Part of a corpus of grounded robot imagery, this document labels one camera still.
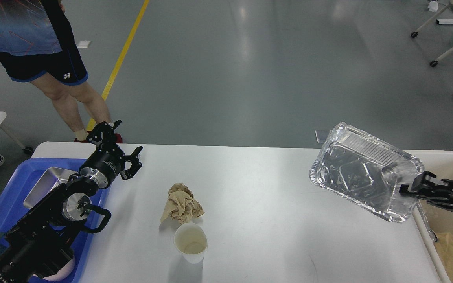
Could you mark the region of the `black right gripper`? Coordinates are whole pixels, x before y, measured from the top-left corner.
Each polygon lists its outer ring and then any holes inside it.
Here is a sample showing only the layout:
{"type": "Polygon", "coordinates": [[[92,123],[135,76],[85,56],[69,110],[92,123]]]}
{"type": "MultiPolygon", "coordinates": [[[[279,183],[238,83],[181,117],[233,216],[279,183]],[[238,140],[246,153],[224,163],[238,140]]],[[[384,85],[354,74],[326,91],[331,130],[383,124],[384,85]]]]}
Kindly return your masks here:
{"type": "Polygon", "coordinates": [[[411,185],[402,184],[399,189],[399,193],[403,196],[419,197],[419,200],[429,205],[453,213],[453,198],[447,198],[451,191],[453,192],[453,180],[439,180],[429,171],[424,171],[417,176],[411,185]]]}

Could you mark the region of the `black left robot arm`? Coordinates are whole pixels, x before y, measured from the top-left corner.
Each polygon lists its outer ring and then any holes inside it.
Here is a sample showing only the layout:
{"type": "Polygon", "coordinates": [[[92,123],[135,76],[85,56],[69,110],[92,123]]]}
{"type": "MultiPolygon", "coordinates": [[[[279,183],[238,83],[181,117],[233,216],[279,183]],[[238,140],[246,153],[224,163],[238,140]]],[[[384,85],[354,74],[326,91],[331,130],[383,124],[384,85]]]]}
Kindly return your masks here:
{"type": "Polygon", "coordinates": [[[80,232],[99,233],[111,213],[90,200],[117,176],[131,179],[142,167],[137,147],[126,155],[117,145],[121,120],[97,124],[87,141],[95,152],[67,183],[59,184],[7,231],[9,247],[0,254],[0,283],[27,283],[33,276],[56,275],[73,260],[72,244],[80,232]]]}

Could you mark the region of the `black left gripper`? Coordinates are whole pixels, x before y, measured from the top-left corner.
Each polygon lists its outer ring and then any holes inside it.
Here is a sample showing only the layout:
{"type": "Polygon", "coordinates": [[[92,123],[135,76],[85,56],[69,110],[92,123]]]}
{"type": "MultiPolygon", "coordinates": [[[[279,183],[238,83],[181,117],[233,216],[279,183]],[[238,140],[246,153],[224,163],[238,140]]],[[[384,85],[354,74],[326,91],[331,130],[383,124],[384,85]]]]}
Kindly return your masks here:
{"type": "Polygon", "coordinates": [[[136,147],[130,155],[115,150],[117,144],[122,144],[120,134],[115,132],[121,123],[122,120],[99,123],[86,137],[86,142],[94,144],[97,150],[79,167],[79,175],[92,180],[99,189],[111,186],[119,174],[122,180],[131,179],[142,168],[140,153],[143,146],[136,147]],[[128,169],[125,168],[127,162],[131,164],[128,169]]]}

